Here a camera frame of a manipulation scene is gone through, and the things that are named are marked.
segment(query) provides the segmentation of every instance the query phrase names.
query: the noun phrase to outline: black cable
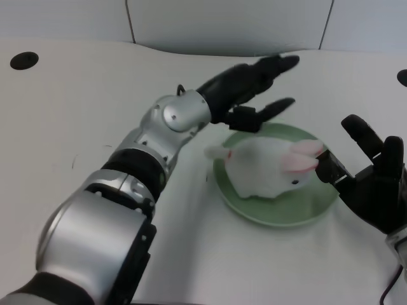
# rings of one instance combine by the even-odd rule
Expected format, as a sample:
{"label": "black cable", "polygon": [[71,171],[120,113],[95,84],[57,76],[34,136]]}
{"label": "black cable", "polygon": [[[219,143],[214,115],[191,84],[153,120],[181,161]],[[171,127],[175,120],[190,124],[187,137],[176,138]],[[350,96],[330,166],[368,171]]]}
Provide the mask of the black cable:
{"label": "black cable", "polygon": [[397,269],[397,272],[395,273],[392,280],[390,281],[389,286],[387,286],[386,290],[384,290],[382,296],[380,297],[380,301],[379,301],[380,305],[384,305],[384,299],[386,298],[386,295],[389,293],[391,288],[393,288],[394,284],[397,282],[397,280],[399,279],[402,272],[403,272],[403,266],[400,265]]}

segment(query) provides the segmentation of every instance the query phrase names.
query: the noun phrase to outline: table surface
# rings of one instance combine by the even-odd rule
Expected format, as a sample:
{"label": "table surface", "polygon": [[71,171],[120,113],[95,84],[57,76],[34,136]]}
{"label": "table surface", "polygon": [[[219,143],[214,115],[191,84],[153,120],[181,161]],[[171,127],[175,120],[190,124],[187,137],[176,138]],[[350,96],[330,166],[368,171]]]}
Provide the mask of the table surface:
{"label": "table surface", "polygon": [[[179,83],[197,88],[255,58],[162,53],[127,43],[0,40],[0,295],[34,274],[48,216],[105,160],[150,105]],[[17,53],[39,62],[10,68]],[[251,105],[297,103],[276,122],[322,139],[356,173],[368,159],[340,122],[357,114],[383,138],[407,139],[407,55],[299,51],[297,68]],[[377,304],[397,262],[385,236],[340,200],[316,223],[270,229],[227,208],[202,149],[230,131],[208,126],[182,151],[157,204],[158,233],[134,299],[199,304]],[[400,280],[388,304],[404,304]]]}

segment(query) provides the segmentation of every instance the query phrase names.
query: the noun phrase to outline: robotic hand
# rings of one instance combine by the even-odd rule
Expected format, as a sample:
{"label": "robotic hand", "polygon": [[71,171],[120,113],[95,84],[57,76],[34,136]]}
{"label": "robotic hand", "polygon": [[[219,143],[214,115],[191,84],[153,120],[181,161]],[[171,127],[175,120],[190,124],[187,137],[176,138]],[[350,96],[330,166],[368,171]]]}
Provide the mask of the robotic hand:
{"label": "robotic hand", "polygon": [[258,131],[294,100],[280,100],[259,113],[240,105],[298,62],[297,56],[266,57],[224,71],[197,91],[157,100],[140,127],[48,219],[36,275],[0,305],[129,304],[156,233],[155,203],[182,146],[210,122]]}
{"label": "robotic hand", "polygon": [[360,117],[342,121],[347,131],[371,160],[355,177],[330,152],[318,159],[318,178],[332,184],[343,202],[362,220],[387,234],[386,243],[400,264],[407,268],[407,181],[403,163],[403,140],[377,134]]}

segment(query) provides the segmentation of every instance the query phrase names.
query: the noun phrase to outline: round hole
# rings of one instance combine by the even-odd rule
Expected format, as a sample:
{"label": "round hole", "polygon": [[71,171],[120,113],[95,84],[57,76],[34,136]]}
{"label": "round hole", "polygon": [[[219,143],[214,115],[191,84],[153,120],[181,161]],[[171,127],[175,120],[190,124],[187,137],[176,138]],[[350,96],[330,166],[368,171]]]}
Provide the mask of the round hole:
{"label": "round hole", "polygon": [[34,67],[38,62],[38,55],[34,52],[24,52],[15,55],[10,62],[10,66],[15,70],[26,70]]}
{"label": "round hole", "polygon": [[397,73],[397,80],[404,86],[407,87],[407,69],[401,70]]}

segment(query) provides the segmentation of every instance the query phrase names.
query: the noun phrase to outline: white plush rabbit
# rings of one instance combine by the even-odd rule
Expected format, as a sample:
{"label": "white plush rabbit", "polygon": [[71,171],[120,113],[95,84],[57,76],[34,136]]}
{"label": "white plush rabbit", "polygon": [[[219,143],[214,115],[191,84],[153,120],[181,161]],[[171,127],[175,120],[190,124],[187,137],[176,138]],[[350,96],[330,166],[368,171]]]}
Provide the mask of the white plush rabbit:
{"label": "white plush rabbit", "polygon": [[290,142],[271,137],[251,137],[235,147],[208,147],[210,159],[223,159],[226,173],[242,198],[278,195],[305,186],[318,165],[320,140]]}

